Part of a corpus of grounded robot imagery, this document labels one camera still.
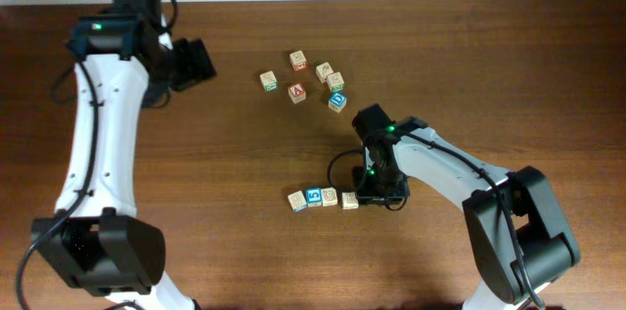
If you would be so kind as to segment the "wooden K cow block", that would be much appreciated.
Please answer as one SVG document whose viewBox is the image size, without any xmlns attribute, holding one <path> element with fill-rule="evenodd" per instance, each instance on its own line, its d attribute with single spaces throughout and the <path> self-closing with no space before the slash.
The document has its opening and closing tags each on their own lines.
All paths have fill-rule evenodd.
<svg viewBox="0 0 626 310">
<path fill-rule="evenodd" d="M 354 192 L 342 193 L 341 203 L 343 209 L 356 209 L 359 207 L 359 201 Z"/>
</svg>

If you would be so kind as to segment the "blue I wooden block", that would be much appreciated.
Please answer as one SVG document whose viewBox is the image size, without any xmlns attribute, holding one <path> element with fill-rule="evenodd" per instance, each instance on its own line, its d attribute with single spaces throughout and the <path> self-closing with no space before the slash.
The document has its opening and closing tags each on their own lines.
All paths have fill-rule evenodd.
<svg viewBox="0 0 626 310">
<path fill-rule="evenodd" d="M 322 206 L 332 206 L 338 204 L 338 197 L 335 188 L 324 188 L 322 192 Z"/>
</svg>

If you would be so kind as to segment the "blue 5 wooden block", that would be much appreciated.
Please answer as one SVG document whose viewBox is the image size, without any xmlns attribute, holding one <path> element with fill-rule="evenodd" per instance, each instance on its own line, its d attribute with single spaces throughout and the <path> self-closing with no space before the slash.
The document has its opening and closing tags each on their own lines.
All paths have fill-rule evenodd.
<svg viewBox="0 0 626 310">
<path fill-rule="evenodd" d="M 307 206 L 316 207 L 323 205 L 323 196 L 321 188 L 309 188 L 305 192 Z"/>
</svg>

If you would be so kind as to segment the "blue H wooden block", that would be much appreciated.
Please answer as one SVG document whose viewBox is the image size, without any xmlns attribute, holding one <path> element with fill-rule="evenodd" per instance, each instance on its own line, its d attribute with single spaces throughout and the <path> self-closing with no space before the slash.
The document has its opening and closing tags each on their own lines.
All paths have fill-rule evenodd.
<svg viewBox="0 0 626 310">
<path fill-rule="evenodd" d="M 302 191 L 288 195 L 288 201 L 293 212 L 298 212 L 308 207 L 306 197 Z"/>
</svg>

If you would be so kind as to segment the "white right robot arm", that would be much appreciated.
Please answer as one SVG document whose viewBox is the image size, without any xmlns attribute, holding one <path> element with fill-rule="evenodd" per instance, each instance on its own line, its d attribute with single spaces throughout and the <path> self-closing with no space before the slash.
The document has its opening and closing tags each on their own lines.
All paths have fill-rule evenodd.
<svg viewBox="0 0 626 310">
<path fill-rule="evenodd" d="M 398 211 L 415 178 L 463 211 L 481 277 L 464 308 L 546 308 L 540 291 L 576 266 L 581 254 L 540 170 L 488 164 L 414 117 L 395 122 L 385 113 L 361 111 L 352 127 L 362 141 L 363 164 L 353 171 L 360 203 Z"/>
</svg>

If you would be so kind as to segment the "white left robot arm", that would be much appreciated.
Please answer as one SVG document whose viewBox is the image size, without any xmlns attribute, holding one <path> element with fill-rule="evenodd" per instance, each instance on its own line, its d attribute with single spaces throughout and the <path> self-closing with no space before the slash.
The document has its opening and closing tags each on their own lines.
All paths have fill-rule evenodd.
<svg viewBox="0 0 626 310">
<path fill-rule="evenodd" d="M 67 178 L 52 218 L 31 225 L 39 253 L 70 288 L 115 309 L 197 309 L 165 271 L 162 231 L 137 217 L 133 168 L 141 109 L 215 74 L 200 40 L 171 39 L 160 12 L 84 17 L 67 48 L 77 111 Z"/>
</svg>

